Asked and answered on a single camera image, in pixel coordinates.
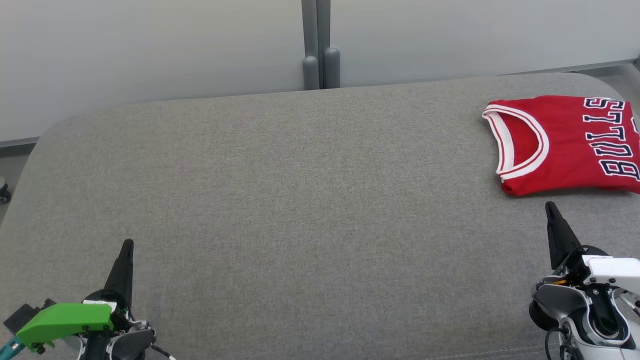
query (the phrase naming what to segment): robotic arm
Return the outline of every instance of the robotic arm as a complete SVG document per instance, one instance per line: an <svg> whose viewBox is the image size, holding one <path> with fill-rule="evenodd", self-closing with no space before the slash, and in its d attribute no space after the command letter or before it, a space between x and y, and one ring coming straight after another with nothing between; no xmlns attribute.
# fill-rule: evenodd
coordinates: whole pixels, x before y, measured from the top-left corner
<svg viewBox="0 0 640 360"><path fill-rule="evenodd" d="M44 306L24 304L4 325L14 338L0 348L0 360L16 356L25 347L42 354L44 345L63 339L78 350L78 360L144 360L152 348L171 360L173 356L155 346L156 331L146 321L136 321L131 312L133 286L133 241L125 240L113 263L104 288L80 304Z"/></svg>
<svg viewBox="0 0 640 360"><path fill-rule="evenodd" d="M616 303L640 316L640 260L580 244L556 205L545 207L554 271L533 288L529 314L547 331L547 358L549 338L558 332L563 360L640 360L640 326Z"/></svg>

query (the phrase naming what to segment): red jersey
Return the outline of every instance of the red jersey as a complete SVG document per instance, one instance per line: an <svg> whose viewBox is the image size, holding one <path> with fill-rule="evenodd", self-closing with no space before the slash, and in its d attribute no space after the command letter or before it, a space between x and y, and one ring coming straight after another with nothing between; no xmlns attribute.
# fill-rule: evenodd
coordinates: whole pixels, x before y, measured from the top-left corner
<svg viewBox="0 0 640 360"><path fill-rule="evenodd" d="M581 187L640 193L640 136L628 102L545 95L492 101L482 116L498 141L496 173L508 194Z"/></svg>

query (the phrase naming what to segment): white wall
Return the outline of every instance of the white wall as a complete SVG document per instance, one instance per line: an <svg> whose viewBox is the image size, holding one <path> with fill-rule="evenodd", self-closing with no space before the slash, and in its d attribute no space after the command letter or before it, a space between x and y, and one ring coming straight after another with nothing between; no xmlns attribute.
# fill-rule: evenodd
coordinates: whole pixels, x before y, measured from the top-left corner
<svg viewBox="0 0 640 360"><path fill-rule="evenodd" d="M300 0L0 0L0 142L103 106L302 90Z"/></svg>
<svg viewBox="0 0 640 360"><path fill-rule="evenodd" d="M640 55L638 0L334 0L341 86L496 75Z"/></svg>

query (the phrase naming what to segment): folded jersey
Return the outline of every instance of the folded jersey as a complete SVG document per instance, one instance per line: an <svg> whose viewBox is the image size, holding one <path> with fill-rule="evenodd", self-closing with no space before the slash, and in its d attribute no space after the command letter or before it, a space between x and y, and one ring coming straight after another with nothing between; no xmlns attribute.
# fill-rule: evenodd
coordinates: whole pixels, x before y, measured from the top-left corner
<svg viewBox="0 0 640 360"><path fill-rule="evenodd" d="M508 194L581 187L640 193L640 136L628 102L544 95L492 101L482 116L498 141L496 173Z"/></svg>

